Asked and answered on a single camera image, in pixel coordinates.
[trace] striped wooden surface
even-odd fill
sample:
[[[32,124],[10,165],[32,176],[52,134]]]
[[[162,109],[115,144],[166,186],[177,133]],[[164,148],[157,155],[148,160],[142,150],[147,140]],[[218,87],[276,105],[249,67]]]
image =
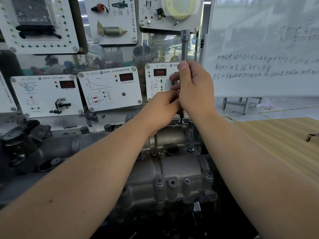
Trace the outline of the striped wooden surface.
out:
[[[246,135],[295,171],[319,186],[319,121],[289,118],[234,122]]]

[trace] white panel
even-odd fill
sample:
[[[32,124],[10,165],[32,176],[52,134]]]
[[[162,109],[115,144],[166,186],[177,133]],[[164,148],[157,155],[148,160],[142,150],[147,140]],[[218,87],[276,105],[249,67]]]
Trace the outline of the white panel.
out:
[[[25,116],[53,117],[83,113],[78,83],[73,75],[15,76],[10,79]],[[70,106],[59,108],[60,114],[51,113],[56,101]]]
[[[90,111],[102,111],[142,103],[136,67],[122,67],[79,73]]]
[[[56,36],[26,36],[22,39],[19,36],[19,32],[16,27],[23,23],[18,21],[15,15],[16,11],[13,7],[11,0],[0,0],[0,28],[2,34],[6,40],[10,50],[16,54],[54,54],[54,53],[77,53],[79,51],[78,38],[75,32],[72,13],[68,0],[56,0],[52,3],[52,10],[54,15],[50,18],[43,17],[43,20],[50,20],[54,24],[55,34],[60,35],[61,39]],[[21,13],[21,16],[26,17],[28,23],[36,22],[40,25],[39,17],[36,17],[34,13],[40,13],[37,10],[37,5],[34,3],[33,8],[30,4],[30,0],[25,0],[25,4],[22,0],[19,1],[19,7],[25,7],[25,12]]]
[[[216,97],[318,96],[318,48],[318,1],[215,0],[203,66]]]
[[[138,0],[139,1],[139,18],[138,22],[142,28],[161,29],[181,31],[189,29],[191,32],[199,31],[203,12],[204,0]],[[163,8],[165,17],[159,19],[157,9]],[[189,17],[186,19],[174,18],[176,12],[187,12]]]
[[[15,112],[17,106],[14,103],[12,95],[8,89],[8,86],[0,72],[0,113]]]
[[[135,44],[138,42],[138,24],[136,23],[134,0],[84,0],[93,41],[99,45]],[[91,11],[98,3],[109,10],[106,12]],[[127,32],[124,35],[98,35],[98,21],[103,27],[119,27]]]
[[[169,80],[170,75],[178,72],[175,63],[147,64],[145,66],[147,99],[151,99],[157,92],[168,91],[175,84]]]

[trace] forearm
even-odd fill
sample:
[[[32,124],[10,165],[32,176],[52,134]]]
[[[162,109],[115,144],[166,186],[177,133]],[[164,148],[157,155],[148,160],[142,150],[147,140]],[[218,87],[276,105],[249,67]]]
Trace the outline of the forearm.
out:
[[[315,238],[318,187],[217,113],[192,118],[243,212],[264,238]]]
[[[54,169],[2,209],[0,238],[89,238],[120,196],[147,129],[133,119]]]

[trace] whiteboard stand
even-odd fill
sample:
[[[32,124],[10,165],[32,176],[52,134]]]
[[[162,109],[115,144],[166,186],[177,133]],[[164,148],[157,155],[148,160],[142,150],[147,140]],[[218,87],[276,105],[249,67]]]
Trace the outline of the whiteboard stand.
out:
[[[261,103],[261,99],[262,99],[261,97],[250,97],[250,98],[259,99],[258,104]],[[236,102],[227,101],[227,97],[224,97],[223,110],[226,109],[226,104],[244,107],[243,115],[246,115],[246,112],[247,112],[247,109],[248,109],[248,105],[249,105],[249,97],[246,97],[245,103],[236,103]]]

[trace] yellow plastic part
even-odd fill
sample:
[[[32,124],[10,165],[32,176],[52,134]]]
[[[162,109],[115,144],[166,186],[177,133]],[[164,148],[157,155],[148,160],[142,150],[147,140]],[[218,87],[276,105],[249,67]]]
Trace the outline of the yellow plastic part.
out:
[[[178,1],[181,6],[184,5],[185,0],[175,0],[175,2]],[[183,12],[179,12],[174,8],[173,0],[162,0],[162,6],[166,6],[167,10],[169,11],[166,16],[172,16],[176,20],[185,20],[189,18],[196,7],[196,0],[189,0],[189,6],[183,10]]]

